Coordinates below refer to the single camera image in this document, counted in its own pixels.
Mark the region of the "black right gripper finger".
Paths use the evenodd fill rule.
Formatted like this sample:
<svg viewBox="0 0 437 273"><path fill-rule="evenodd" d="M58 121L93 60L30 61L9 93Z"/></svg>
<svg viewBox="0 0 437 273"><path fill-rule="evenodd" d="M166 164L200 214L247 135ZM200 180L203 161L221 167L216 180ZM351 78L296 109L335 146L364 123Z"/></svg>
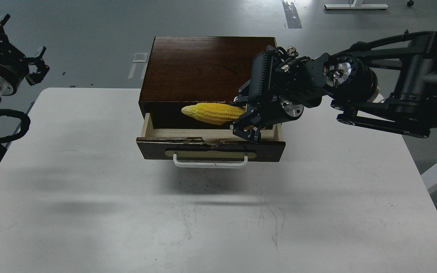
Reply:
<svg viewBox="0 0 437 273"><path fill-rule="evenodd" d="M232 130L233 135L253 143L261 142L260 114L253 107L230 107L232 117L222 125Z"/></svg>
<svg viewBox="0 0 437 273"><path fill-rule="evenodd" d="M246 83L244 83L244 85L239 88L238 95L231 103L229 103L229 105L233 107L244 108L246 111L251 111L253 108L249 104L249 89L250 80L248 80Z"/></svg>

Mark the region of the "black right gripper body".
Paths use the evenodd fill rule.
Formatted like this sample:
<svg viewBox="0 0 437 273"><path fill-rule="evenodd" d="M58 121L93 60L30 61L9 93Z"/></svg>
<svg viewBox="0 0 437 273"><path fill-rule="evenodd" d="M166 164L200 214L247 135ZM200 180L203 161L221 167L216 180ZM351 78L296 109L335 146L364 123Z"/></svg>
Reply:
<svg viewBox="0 0 437 273"><path fill-rule="evenodd" d="M313 86L308 56L287 54L268 45L253 59L248 90L248 111L254 126L271 126L299 119L303 108L318 107L322 92Z"/></svg>

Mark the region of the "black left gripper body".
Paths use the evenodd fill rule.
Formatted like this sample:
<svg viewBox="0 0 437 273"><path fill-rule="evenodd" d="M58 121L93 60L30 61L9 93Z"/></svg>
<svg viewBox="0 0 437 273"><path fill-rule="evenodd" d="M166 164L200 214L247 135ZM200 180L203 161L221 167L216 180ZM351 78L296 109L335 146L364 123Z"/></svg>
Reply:
<svg viewBox="0 0 437 273"><path fill-rule="evenodd" d="M14 95L27 75L24 53L13 45L0 49L0 96Z"/></svg>

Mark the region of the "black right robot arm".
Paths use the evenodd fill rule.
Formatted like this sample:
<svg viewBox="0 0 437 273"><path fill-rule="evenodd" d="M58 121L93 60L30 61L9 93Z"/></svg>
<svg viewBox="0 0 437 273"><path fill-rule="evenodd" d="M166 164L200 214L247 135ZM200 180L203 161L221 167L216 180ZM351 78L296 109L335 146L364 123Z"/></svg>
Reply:
<svg viewBox="0 0 437 273"><path fill-rule="evenodd" d="M324 96L341 111L338 122L427 138L437 128L437 31L357 42L315 59L269 45L232 102L245 113L228 125L260 143L263 128L299 119Z"/></svg>

